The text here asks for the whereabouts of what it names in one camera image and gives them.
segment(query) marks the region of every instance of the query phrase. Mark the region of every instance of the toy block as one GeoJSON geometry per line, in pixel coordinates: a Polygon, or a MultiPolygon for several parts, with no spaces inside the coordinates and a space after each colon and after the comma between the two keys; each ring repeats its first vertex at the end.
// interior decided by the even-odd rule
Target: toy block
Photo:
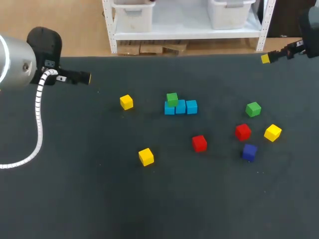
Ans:
{"type": "Polygon", "coordinates": [[[243,159],[246,159],[249,162],[253,162],[255,160],[256,152],[257,152],[256,146],[245,144],[245,147],[243,150],[243,159]]]}
{"type": "Polygon", "coordinates": [[[236,127],[235,135],[239,139],[239,141],[248,140],[251,135],[251,130],[246,124],[241,124],[236,127]]]}
{"type": "Polygon", "coordinates": [[[207,150],[207,141],[204,136],[199,135],[192,138],[192,145],[195,152],[204,152],[207,150]]]}
{"type": "Polygon", "coordinates": [[[154,163],[154,155],[149,148],[140,151],[139,158],[144,167],[154,163]]]}
{"type": "Polygon", "coordinates": [[[253,102],[247,105],[246,107],[246,113],[249,115],[249,117],[254,117],[259,115],[261,112],[261,107],[257,102],[253,102]]]}
{"type": "Polygon", "coordinates": [[[264,137],[269,139],[271,142],[274,142],[281,134],[281,128],[272,124],[264,134],[264,137]]]}
{"type": "Polygon", "coordinates": [[[167,101],[165,101],[165,105],[164,105],[164,114],[165,115],[174,115],[175,114],[175,107],[169,107],[167,101]]]}
{"type": "Polygon", "coordinates": [[[176,114],[186,113],[186,103],[185,100],[179,100],[178,105],[176,106],[176,114]]]}
{"type": "Polygon", "coordinates": [[[261,56],[261,61],[262,61],[263,64],[270,63],[269,55],[268,54],[262,55],[261,56]]]}
{"type": "Polygon", "coordinates": [[[169,107],[176,107],[178,105],[177,93],[169,93],[166,97],[169,107]]]}
{"type": "Polygon", "coordinates": [[[197,102],[196,101],[186,101],[187,114],[193,115],[197,114],[197,102]]]}
{"type": "Polygon", "coordinates": [[[125,111],[130,108],[133,108],[133,99],[129,95],[121,97],[120,102],[121,102],[121,106],[123,107],[125,111]]]}

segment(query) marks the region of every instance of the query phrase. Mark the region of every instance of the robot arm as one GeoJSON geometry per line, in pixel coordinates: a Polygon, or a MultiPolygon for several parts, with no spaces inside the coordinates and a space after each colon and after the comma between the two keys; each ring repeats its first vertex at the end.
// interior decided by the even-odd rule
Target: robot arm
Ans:
{"type": "Polygon", "coordinates": [[[61,50],[60,35],[44,27],[34,28],[26,42],[0,35],[0,89],[38,84],[49,69],[56,70],[59,77],[49,76],[46,85],[54,85],[57,80],[89,85],[90,73],[61,69],[61,50]]]}
{"type": "Polygon", "coordinates": [[[290,60],[297,53],[307,54],[309,58],[319,56],[319,8],[312,7],[304,12],[299,19],[299,26],[302,40],[288,44],[280,51],[272,51],[263,55],[263,64],[276,62],[284,56],[290,60]]]}

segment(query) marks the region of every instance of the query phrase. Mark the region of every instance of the red cube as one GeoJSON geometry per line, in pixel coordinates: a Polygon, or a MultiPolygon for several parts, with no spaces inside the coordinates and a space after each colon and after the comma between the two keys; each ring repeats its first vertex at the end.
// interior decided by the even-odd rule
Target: red cube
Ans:
{"type": "Polygon", "coordinates": [[[239,139],[239,141],[248,140],[251,135],[251,130],[248,125],[242,124],[236,127],[235,135],[239,139]]]}
{"type": "Polygon", "coordinates": [[[192,144],[193,148],[195,149],[195,152],[203,152],[207,150],[207,142],[204,138],[204,136],[199,135],[192,138],[192,144]]]}

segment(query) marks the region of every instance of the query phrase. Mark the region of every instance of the blue cube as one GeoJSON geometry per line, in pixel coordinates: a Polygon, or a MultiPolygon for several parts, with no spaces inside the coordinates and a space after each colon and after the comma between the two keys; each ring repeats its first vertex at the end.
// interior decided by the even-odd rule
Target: blue cube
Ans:
{"type": "Polygon", "coordinates": [[[178,105],[176,106],[176,114],[186,113],[186,103],[185,100],[179,100],[178,105]]]}
{"type": "Polygon", "coordinates": [[[186,101],[187,114],[197,114],[197,102],[196,101],[186,101]]]}
{"type": "Polygon", "coordinates": [[[169,107],[167,101],[165,101],[164,114],[165,115],[174,115],[175,114],[175,107],[169,107]]]}
{"type": "Polygon", "coordinates": [[[257,152],[256,146],[245,144],[245,147],[243,150],[243,159],[246,159],[249,162],[253,162],[255,160],[256,152],[257,152]]]}

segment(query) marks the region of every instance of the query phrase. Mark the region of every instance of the shelf leg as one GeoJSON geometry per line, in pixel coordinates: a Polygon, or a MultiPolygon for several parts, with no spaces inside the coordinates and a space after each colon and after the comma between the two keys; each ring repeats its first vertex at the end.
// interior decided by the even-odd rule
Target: shelf leg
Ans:
{"type": "Polygon", "coordinates": [[[268,34],[271,18],[273,16],[275,4],[276,4],[276,0],[268,0],[267,5],[264,6],[264,19],[263,19],[263,23],[261,25],[261,33],[260,33],[260,37],[258,40],[256,51],[263,51],[264,50],[264,46],[266,43],[267,34],[268,34]]]}
{"type": "Polygon", "coordinates": [[[115,29],[116,29],[116,18],[113,21],[112,6],[110,3],[110,0],[102,0],[102,4],[103,4],[106,28],[108,30],[108,35],[109,35],[111,51],[112,53],[118,53],[118,47],[116,44],[116,40],[114,38],[115,29]]]}

